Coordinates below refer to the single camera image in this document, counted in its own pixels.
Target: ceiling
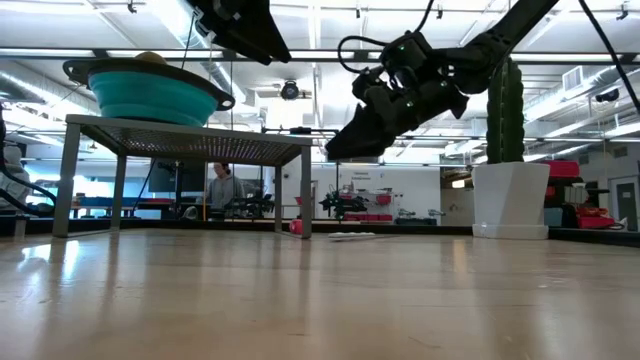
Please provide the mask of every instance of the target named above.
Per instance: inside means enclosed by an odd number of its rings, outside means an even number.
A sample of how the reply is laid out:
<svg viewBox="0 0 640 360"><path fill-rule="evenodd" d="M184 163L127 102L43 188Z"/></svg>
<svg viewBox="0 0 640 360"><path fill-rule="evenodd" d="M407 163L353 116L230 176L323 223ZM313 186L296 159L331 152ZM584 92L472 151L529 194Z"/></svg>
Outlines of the ceiling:
<svg viewBox="0 0 640 360"><path fill-rule="evenodd" d="M156 2L135 1L138 12L131 14L127 10L127 2L122 0L0 0L0 48L184 48L175 33L175 26L163 22L167 11L178 11L176 9L179 8L175 6L180 0L154 1ZM436 9L440 6L443 16L436 19L434 10L423 33L435 48L464 45L495 24L510 4L515 2L516 0L437 0ZM290 49L333 51L338 42L348 35L364 35L382 41L397 38L417 25L426 3L426 0L272 0L271 11ZM640 1L590 0L588 3L616 50L640 52L640 40L637 38ZM629 16L618 21L616 17L620 15L623 4L629 11ZM375 46L350 42L345 48L369 49ZM605 52L602 41L575 0L559 1L549 16L530 32L516 50ZM0 70L3 63L9 61L17 62L37 76L50 79L69 91L76 87L63 73L63 61L0 60ZM239 129L252 131L257 131L265 123L269 127L305 125L340 129L352 118L358 103L351 95L354 75L337 63L274 63L268 67L252 62L220 65L239 89L258 94L259 100L246 101L233 114L217 114L211 119L212 123L227 126L233 119L234 122L247 124ZM356 68L371 66L352 65ZM321 121L318 123L313 116L309 116L313 112L313 101L296 100L283 107L279 104L281 100L270 95L277 92L285 80L296 80L301 89L313 94L314 66L319 80L318 91L314 94L318 96L320 104ZM188 62L185 68L202 77L209 76L200 63ZM560 86L562 74L572 68L574 66L521 66L525 102L535 100L541 94ZM77 89L77 92L89 100L93 98L91 92L84 88ZM478 126L475 120L486 116L486 101L486 94L475 95L462 119L456 120L450 114L445 114L426 122L416 133L483 135L485 128ZM578 99L567 106L560 106L528 124L527 135L545 136L554 129L582 120L588 115L586 105L585 99ZM606 112L607 108L601 106L598 110ZM569 132L565 136L572 134L582 136L578 131ZM430 143L426 146L440 145Z"/></svg>

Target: wooden floor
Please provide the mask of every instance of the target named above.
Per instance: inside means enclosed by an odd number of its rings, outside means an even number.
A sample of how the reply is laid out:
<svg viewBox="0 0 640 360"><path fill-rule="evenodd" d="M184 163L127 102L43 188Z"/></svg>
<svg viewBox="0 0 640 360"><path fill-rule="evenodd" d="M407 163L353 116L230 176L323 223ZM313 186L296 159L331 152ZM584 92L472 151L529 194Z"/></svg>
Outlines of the wooden floor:
<svg viewBox="0 0 640 360"><path fill-rule="evenodd" d="M640 250L135 230L0 247L0 359L638 359Z"/></svg>

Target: computer monitor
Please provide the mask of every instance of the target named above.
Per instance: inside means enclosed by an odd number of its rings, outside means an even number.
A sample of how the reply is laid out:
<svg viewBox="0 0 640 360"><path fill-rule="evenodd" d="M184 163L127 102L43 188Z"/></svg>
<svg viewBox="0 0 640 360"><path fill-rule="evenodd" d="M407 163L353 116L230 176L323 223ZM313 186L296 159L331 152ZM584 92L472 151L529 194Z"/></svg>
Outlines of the computer monitor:
<svg viewBox="0 0 640 360"><path fill-rule="evenodd" d="M175 159L156 159L149 177L149 192L175 192L176 173ZM205 162L182 161L182 191L204 191Z"/></svg>

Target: table leg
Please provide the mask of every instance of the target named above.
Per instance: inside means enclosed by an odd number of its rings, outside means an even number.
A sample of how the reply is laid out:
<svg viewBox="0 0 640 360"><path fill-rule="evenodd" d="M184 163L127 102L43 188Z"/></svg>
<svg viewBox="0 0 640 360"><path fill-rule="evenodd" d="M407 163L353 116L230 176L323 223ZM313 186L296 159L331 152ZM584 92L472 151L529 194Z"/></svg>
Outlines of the table leg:
<svg viewBox="0 0 640 360"><path fill-rule="evenodd" d="M66 238L69 235L69 211L71 211L73 177L76 175L79 147L80 125L68 123L62 150L58 196L53 217L53 236L58 238Z"/></svg>
<svg viewBox="0 0 640 360"><path fill-rule="evenodd" d="M111 213L111 230L120 229L122 218L122 193L124 192L124 175L127 170L127 156L118 155L116 167L116 183L113 189L113 211Z"/></svg>
<svg viewBox="0 0 640 360"><path fill-rule="evenodd" d="M276 166L275 178L275 226L276 232L282 231L282 166Z"/></svg>
<svg viewBox="0 0 640 360"><path fill-rule="evenodd" d="M311 148L302 147L302 174L300 176L300 197L302 204L300 215L302 217L302 238L311 237Z"/></svg>

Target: black bowl rim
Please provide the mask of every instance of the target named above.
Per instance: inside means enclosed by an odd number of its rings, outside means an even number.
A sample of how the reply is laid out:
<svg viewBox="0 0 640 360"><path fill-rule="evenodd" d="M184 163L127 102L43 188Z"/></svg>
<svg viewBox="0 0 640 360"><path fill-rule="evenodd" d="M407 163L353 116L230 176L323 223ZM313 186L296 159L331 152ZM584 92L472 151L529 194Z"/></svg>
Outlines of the black bowl rim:
<svg viewBox="0 0 640 360"><path fill-rule="evenodd" d="M218 101L217 111L230 110L235 105L235 99L230 94L222 91L211 82L189 71L179 69L171 65L158 64L138 59L98 59L71 60L65 62L63 65L65 72L67 72L69 67L73 67L74 70L79 68L81 71L81 74L73 76L72 80L78 81L87 86L89 85L89 77L94 74L112 71L146 73L182 81L208 93ZM225 106L225 102L230 102L231 105Z"/></svg>

